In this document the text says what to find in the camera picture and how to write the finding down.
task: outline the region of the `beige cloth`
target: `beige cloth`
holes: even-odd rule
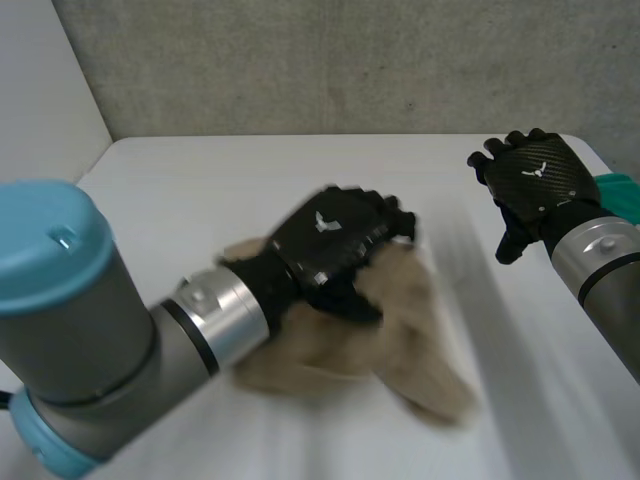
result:
[[[262,243],[251,239],[233,245],[224,257],[253,256]],[[310,396],[374,372],[421,420],[458,422],[474,396],[443,353],[431,283],[413,249],[397,243],[383,247],[355,283],[383,312],[380,326],[349,323],[300,301],[283,316],[280,335],[236,365],[236,383]]]

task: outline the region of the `carbon fiber hand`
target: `carbon fiber hand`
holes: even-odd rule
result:
[[[540,240],[540,227],[555,208],[574,201],[600,205],[593,177],[557,133],[514,131],[504,143],[490,138],[484,147],[493,159],[474,152],[467,164],[502,211],[507,228],[496,252],[500,263],[513,263]]]

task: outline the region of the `light blue joint cap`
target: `light blue joint cap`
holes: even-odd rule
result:
[[[38,414],[26,390],[11,397],[9,410],[22,440],[51,473],[75,480],[104,463],[78,451],[54,432]]]
[[[0,185],[0,317],[60,304],[86,290],[114,251],[89,196],[58,180]]]

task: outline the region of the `white tabletop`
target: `white tabletop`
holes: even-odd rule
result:
[[[240,392],[222,376],[92,478],[640,477],[640,389],[541,245],[509,267],[493,260],[504,226],[465,162],[486,138],[181,137],[112,145],[80,186],[111,222],[147,303],[170,292],[182,275],[208,266],[225,245],[266,233],[312,190],[357,184],[399,196],[424,219],[441,207],[434,198],[462,204],[504,302],[509,325],[501,331],[510,336],[492,333],[491,318],[464,319],[484,322],[488,341],[478,336],[478,324],[471,334],[453,329],[461,337],[463,369],[481,397],[465,429],[419,423],[373,379],[309,403]],[[584,142],[566,138],[593,174],[608,172]],[[6,369],[0,380],[2,387],[19,384]],[[0,435],[0,478],[46,478],[6,416]]]

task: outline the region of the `robotic hand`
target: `robotic hand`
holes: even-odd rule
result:
[[[511,264],[542,240],[551,263],[627,369],[640,382],[640,232],[600,206],[597,185],[555,133],[511,132],[473,153],[506,232],[496,258]]]
[[[76,187],[1,186],[0,221],[0,358],[25,384],[9,409],[38,459],[70,479],[277,334],[293,302],[378,321],[356,272],[385,242],[415,236],[395,197],[329,187],[259,255],[197,273],[147,311],[107,221]]]

